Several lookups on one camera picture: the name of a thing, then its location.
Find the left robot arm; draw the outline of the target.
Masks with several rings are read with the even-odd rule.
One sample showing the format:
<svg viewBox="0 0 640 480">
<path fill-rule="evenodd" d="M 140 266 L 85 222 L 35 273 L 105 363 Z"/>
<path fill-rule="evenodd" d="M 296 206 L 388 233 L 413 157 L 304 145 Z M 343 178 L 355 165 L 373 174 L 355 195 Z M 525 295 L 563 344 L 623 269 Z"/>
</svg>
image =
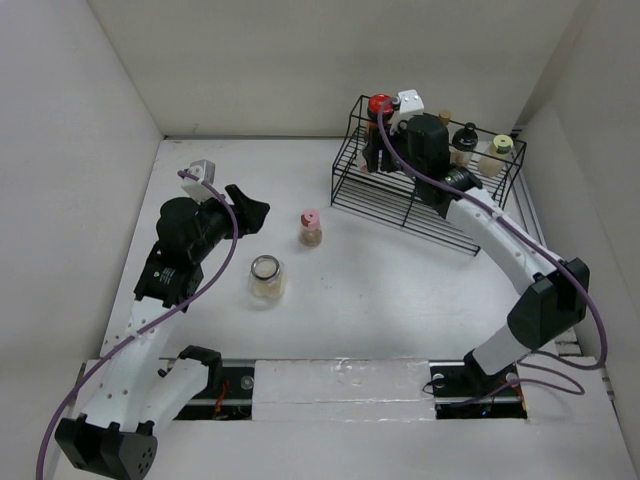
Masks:
<svg viewBox="0 0 640 480">
<path fill-rule="evenodd" d="M 110 479 L 145 478 L 160 433 L 194 396 L 212 396 L 222 387 L 215 350 L 189 345 L 168 372 L 160 374 L 158 365 L 190 302 L 207 286 L 203 260 L 222 240 L 258 233 L 270 210 L 234 185 L 226 190 L 230 204 L 178 197 L 161 206 L 158 239 L 134 289 L 125 338 L 78 417 L 62 419 L 55 431 L 75 468 Z"/>
</svg>

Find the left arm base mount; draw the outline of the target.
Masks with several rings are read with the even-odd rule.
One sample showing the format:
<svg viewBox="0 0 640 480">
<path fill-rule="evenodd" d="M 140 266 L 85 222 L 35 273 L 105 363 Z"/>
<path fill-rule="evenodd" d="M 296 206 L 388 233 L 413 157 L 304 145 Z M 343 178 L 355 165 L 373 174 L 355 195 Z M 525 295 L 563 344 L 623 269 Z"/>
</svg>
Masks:
<svg viewBox="0 0 640 480">
<path fill-rule="evenodd" d="M 178 421 L 242 421 L 252 417 L 255 364 L 225 364 L 216 391 L 193 397 L 174 417 Z"/>
</svg>

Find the red cap sauce bottle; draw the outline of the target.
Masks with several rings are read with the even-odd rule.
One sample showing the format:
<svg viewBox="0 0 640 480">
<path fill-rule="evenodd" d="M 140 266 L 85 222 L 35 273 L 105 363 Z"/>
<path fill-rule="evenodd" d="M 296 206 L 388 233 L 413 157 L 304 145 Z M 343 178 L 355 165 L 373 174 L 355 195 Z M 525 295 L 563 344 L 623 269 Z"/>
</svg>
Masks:
<svg viewBox="0 0 640 480">
<path fill-rule="evenodd" d="M 386 94 L 372 95 L 367 102 L 367 117 L 370 127 L 377 124 L 378 114 L 382 113 L 382 120 L 385 126 L 389 125 L 389 122 L 394 114 L 394 105 L 392 97 Z"/>
</svg>

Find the pink cap spice bottle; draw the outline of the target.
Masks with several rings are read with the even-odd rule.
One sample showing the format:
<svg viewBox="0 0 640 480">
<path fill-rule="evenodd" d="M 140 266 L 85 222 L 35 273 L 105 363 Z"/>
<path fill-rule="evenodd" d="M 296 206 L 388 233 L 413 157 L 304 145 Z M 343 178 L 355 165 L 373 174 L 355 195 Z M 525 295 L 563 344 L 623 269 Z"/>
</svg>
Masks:
<svg viewBox="0 0 640 480">
<path fill-rule="evenodd" d="M 307 247 L 316 247 L 322 241 L 320 215 L 316 209 L 307 209 L 300 216 L 299 241 Z"/>
</svg>

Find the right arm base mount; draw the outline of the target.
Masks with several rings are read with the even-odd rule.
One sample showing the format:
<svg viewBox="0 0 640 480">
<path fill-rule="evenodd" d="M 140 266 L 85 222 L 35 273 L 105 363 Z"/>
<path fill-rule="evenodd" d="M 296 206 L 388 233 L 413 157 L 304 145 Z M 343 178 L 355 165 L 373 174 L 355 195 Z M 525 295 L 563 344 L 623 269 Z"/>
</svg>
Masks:
<svg viewBox="0 0 640 480">
<path fill-rule="evenodd" d="M 496 375 L 475 377 L 460 362 L 430 365 L 431 378 L 422 391 L 435 401 L 437 420 L 526 419 L 521 388 L 514 364 Z"/>
</svg>

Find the yellow oil bottle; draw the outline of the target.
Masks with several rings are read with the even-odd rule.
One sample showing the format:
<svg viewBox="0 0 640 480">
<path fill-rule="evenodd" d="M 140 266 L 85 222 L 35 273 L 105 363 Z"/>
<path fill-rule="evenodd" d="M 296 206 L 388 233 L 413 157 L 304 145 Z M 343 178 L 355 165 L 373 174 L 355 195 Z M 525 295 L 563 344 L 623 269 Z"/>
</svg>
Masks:
<svg viewBox="0 0 640 480">
<path fill-rule="evenodd" d="M 451 118 L 452 114 L 449 110 L 441 110 L 438 114 L 438 119 L 445 127 L 449 125 Z"/>
</svg>

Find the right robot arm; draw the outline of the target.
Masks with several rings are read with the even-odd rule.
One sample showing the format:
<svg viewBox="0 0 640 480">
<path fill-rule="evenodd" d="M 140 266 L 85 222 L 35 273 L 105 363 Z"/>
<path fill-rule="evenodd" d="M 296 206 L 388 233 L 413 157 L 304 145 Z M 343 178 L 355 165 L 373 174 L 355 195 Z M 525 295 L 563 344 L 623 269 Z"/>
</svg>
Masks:
<svg viewBox="0 0 640 480">
<path fill-rule="evenodd" d="M 534 241 L 493 202 L 466 162 L 451 158 L 472 154 L 476 143 L 472 124 L 451 135 L 443 117 L 382 108 L 369 114 L 362 152 L 366 171 L 404 173 L 413 198 L 470 237 L 521 296 L 505 325 L 467 353 L 457 373 L 431 382 L 469 395 L 486 393 L 514 362 L 579 323 L 589 301 L 588 267 Z"/>
</svg>

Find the black pump cap spice jar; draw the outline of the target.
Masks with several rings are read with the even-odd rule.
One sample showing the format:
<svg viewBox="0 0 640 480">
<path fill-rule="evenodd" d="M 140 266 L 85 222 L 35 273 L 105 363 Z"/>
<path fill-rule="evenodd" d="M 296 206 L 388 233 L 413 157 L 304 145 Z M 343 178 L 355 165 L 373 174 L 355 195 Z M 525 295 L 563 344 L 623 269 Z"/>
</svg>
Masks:
<svg viewBox="0 0 640 480">
<path fill-rule="evenodd" d="M 451 140 L 450 162 L 454 166 L 467 167 L 478 144 L 476 125 L 467 122 L 458 129 Z"/>
</svg>

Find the wide glass jar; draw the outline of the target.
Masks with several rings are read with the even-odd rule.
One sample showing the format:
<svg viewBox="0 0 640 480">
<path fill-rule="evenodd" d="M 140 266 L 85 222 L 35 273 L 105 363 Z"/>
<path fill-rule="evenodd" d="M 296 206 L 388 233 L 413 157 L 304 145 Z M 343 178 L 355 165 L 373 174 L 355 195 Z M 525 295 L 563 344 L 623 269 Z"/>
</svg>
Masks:
<svg viewBox="0 0 640 480">
<path fill-rule="evenodd" d="M 260 255 L 251 263 L 249 280 L 255 297 L 278 300 L 286 287 L 284 264 L 272 255 Z"/>
</svg>

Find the yellow cap spice bottle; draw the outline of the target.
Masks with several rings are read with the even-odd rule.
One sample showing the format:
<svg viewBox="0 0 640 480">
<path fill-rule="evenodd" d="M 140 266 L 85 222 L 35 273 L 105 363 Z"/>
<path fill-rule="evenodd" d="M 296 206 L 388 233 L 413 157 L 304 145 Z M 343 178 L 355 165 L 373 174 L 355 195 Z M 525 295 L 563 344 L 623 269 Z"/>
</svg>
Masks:
<svg viewBox="0 0 640 480">
<path fill-rule="evenodd" d="M 487 150 L 481 155 L 477 164 L 479 173 L 485 177 L 493 178 L 500 174 L 514 147 L 513 139 L 504 134 L 493 137 Z"/>
</svg>

